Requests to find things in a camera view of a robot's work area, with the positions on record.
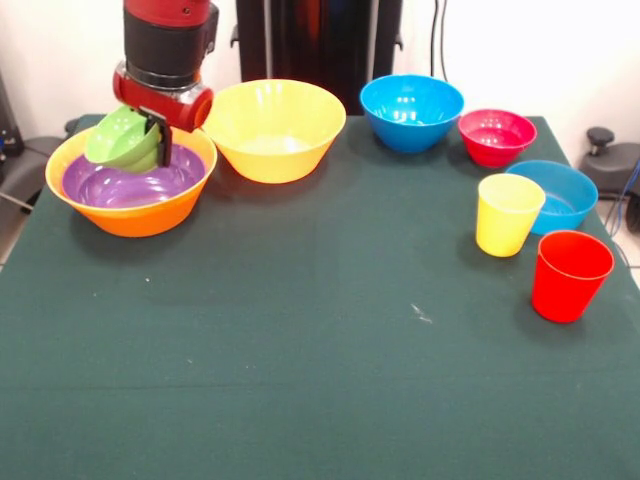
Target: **cup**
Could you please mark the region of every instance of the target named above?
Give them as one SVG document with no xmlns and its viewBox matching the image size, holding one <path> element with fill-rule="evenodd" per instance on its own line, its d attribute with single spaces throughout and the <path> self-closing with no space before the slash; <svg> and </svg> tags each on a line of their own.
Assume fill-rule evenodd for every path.
<svg viewBox="0 0 640 480">
<path fill-rule="evenodd" d="M 552 322 L 575 322 L 614 266 L 611 250 L 591 235 L 573 230 L 545 235 L 538 244 L 533 308 Z"/>
<path fill-rule="evenodd" d="M 476 243 L 489 255 L 520 251 L 545 202 L 542 188 L 521 175 L 497 173 L 478 185 Z"/>
</svg>

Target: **bowl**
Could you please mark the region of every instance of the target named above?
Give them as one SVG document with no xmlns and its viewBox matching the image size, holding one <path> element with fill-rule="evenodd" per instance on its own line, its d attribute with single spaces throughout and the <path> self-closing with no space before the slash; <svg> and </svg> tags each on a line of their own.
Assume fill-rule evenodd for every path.
<svg viewBox="0 0 640 480">
<path fill-rule="evenodd" d="M 85 130 L 64 142 L 47 163 L 45 177 L 51 191 L 102 230 L 122 237 L 148 237 L 166 232 L 191 213 L 217 161 L 213 142 L 201 131 L 173 130 L 173 141 L 194 152 L 205 165 L 204 176 L 191 188 L 167 200 L 128 208 L 103 208 L 84 205 L 65 193 L 63 179 L 67 168 L 84 155 L 93 129 Z"/>
<path fill-rule="evenodd" d="M 502 168 L 535 141 L 538 132 L 527 118 L 505 110 L 476 110 L 458 122 L 467 152 L 475 163 Z"/>
<path fill-rule="evenodd" d="M 85 155 L 96 165 L 143 173 L 157 166 L 160 128 L 147 132 L 147 119 L 126 105 L 96 125 L 87 140 Z"/>
<path fill-rule="evenodd" d="M 310 174 L 346 122 L 333 94 L 295 80 L 255 80 L 220 91 L 203 125 L 242 176 L 288 183 Z"/>
<path fill-rule="evenodd" d="M 90 207 L 140 207 L 169 200 L 193 187 L 204 175 L 200 157 L 174 144 L 170 164 L 145 173 L 103 167 L 82 156 L 65 171 L 62 189 L 74 202 Z"/>
<path fill-rule="evenodd" d="M 507 173 L 527 177 L 545 191 L 547 199 L 531 229 L 538 235 L 575 230 L 598 202 L 593 181 L 568 165 L 530 160 L 512 165 Z"/>
<path fill-rule="evenodd" d="M 371 128 L 390 149 L 420 153 L 453 127 L 464 107 L 452 85 L 422 75 L 387 75 L 368 83 L 360 104 Z"/>
</svg>

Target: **yellow cup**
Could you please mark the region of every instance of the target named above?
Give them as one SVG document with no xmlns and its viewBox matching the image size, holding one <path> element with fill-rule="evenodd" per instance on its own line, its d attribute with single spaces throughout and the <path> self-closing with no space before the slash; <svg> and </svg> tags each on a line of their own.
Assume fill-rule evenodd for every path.
<svg viewBox="0 0 640 480">
<path fill-rule="evenodd" d="M 545 202 L 533 180 L 497 173 L 478 186 L 476 243 L 489 255 L 510 257 L 520 251 Z"/>
</svg>

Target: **green bowl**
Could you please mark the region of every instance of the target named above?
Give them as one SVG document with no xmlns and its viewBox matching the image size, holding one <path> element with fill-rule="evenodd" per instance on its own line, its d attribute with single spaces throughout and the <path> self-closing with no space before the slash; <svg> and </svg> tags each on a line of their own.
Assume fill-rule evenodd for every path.
<svg viewBox="0 0 640 480">
<path fill-rule="evenodd" d="M 87 141 L 85 156 L 91 163 L 144 173 L 158 161 L 160 128 L 154 125 L 145 133 L 147 119 L 123 105 L 96 126 Z"/>
</svg>

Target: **light blue bowl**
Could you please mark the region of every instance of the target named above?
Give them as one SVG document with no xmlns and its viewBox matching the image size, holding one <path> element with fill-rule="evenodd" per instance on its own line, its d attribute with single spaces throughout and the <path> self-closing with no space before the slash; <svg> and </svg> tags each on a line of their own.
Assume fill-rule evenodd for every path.
<svg viewBox="0 0 640 480">
<path fill-rule="evenodd" d="M 531 231 L 545 235 L 556 230 L 575 230 L 598 201 L 598 188 L 584 173 L 556 162 L 531 160 L 506 171 L 530 178 L 547 195 Z"/>
<path fill-rule="evenodd" d="M 464 99 L 453 86 L 432 77 L 388 75 L 364 86 L 360 104 L 386 146 L 418 153 L 433 147 L 451 130 Z"/>
</svg>

